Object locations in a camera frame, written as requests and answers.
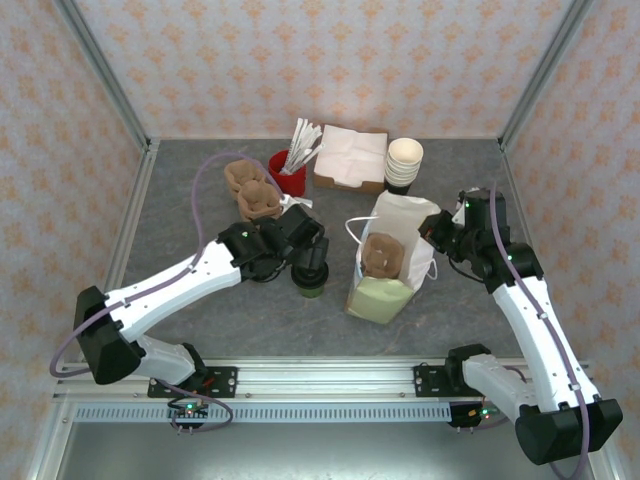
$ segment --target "white paper cup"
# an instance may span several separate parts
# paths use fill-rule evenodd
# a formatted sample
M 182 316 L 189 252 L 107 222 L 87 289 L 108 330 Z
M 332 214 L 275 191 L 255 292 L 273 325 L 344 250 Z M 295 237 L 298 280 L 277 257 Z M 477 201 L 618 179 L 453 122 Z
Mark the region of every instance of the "white paper cup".
M 417 174 L 407 175 L 407 176 L 398 176 L 398 175 L 394 175 L 393 173 L 390 173 L 387 170 L 385 170 L 384 172 L 384 178 L 386 178 L 387 181 L 392 185 L 396 185 L 399 187 L 404 185 L 409 185 L 416 179 L 417 176 L 418 176 Z
M 418 172 L 417 171 L 415 171 L 415 172 L 398 173 L 398 172 L 394 172 L 389 167 L 385 167 L 384 174 L 387 177 L 402 178 L 402 179 L 416 178 L 418 176 Z
M 398 168 L 420 168 L 424 149 L 413 138 L 396 138 L 387 149 L 387 163 Z
M 387 163 L 385 165 L 385 168 L 389 169 L 391 172 L 402 175 L 407 173 L 416 173 L 418 170 L 420 170 L 420 164 L 416 163 L 414 165 L 404 166 L 404 165 L 397 165 L 395 163 Z

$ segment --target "white paper bag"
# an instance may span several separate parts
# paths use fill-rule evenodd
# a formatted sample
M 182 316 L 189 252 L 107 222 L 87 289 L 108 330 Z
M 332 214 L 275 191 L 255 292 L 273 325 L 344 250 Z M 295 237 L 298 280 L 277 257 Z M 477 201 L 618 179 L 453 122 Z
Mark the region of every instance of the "white paper bag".
M 369 217 L 347 220 L 345 228 L 359 243 L 353 283 L 347 299 L 347 313 L 377 323 L 389 323 L 422 286 L 424 278 L 436 279 L 437 267 L 433 247 L 420 237 L 418 227 L 440 207 L 429 200 L 383 192 Z M 349 224 L 368 220 L 360 239 Z M 397 279 L 365 277 L 362 274 L 362 249 L 371 233 L 386 233 L 404 248 L 402 268 Z

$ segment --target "patterned wallpaper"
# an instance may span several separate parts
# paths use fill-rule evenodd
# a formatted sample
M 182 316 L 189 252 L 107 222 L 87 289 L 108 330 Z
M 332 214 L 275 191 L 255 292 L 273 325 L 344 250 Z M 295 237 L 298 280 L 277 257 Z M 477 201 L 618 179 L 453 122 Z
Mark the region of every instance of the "patterned wallpaper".
M 570 0 L 80 0 L 147 133 L 496 138 Z
M 509 152 L 559 317 L 640 471 L 640 2 L 597 0 Z
M 23 479 L 49 359 L 104 280 L 138 149 L 51 0 L 0 2 L 0 478 Z

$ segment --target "small cup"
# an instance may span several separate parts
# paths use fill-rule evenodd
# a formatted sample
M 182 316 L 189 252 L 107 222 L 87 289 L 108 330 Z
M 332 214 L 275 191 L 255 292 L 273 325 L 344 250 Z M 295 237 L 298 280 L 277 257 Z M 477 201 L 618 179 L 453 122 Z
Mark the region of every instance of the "small cup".
M 284 175 L 280 173 L 284 163 L 287 160 L 289 150 L 282 150 L 269 159 L 269 173 L 278 183 L 284 193 L 288 193 L 292 197 L 304 197 L 305 184 L 307 180 L 307 166 L 304 165 L 300 170 L 292 175 Z
M 385 167 L 384 174 L 389 178 L 414 179 L 418 176 L 418 171 L 416 170 L 415 172 L 394 172 L 392 169 Z
M 412 138 L 397 138 L 389 144 L 384 169 L 384 188 L 406 195 L 418 176 L 424 149 Z
M 387 163 L 402 167 L 414 167 L 420 165 L 424 149 L 413 138 L 396 138 L 387 149 Z

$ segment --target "cardboard box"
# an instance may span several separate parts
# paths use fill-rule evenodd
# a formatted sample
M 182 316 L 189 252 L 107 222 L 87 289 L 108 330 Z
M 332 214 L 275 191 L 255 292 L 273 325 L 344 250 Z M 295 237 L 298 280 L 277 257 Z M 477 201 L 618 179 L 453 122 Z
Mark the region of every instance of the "cardboard box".
M 321 123 L 322 125 L 322 130 L 324 131 L 324 127 L 327 125 L 326 123 Z M 330 125 L 334 126 L 334 127 L 340 127 L 340 128 L 348 128 L 348 129 L 352 129 L 349 126 L 346 125 L 340 125 L 340 124 L 336 124 L 336 123 L 331 123 Z M 371 128 L 368 129 L 364 132 L 360 132 L 360 133 L 386 133 L 387 134 L 387 138 L 389 136 L 389 132 L 387 130 L 381 129 L 381 128 Z M 384 192 L 384 182 L 367 182 L 364 181 L 362 182 L 362 184 L 359 187 L 348 187 L 345 185 L 336 185 L 336 182 L 334 181 L 334 179 L 332 177 L 325 177 L 322 175 L 318 175 L 317 173 L 315 173 L 315 171 L 313 172 L 313 186 L 314 187 L 319 187 L 319 188 L 333 188 L 335 190 L 345 190 L 348 192 L 359 192 L 359 193 L 367 193 L 367 194 L 371 194 L 371 195 L 379 195 L 382 192 Z
M 313 186 L 320 188 L 334 188 L 336 190 L 346 190 L 348 192 L 369 193 L 371 195 L 379 195 L 384 192 L 384 182 L 362 182 L 359 187 L 346 187 L 344 185 L 336 185 L 331 177 L 323 177 L 317 173 L 313 174 Z

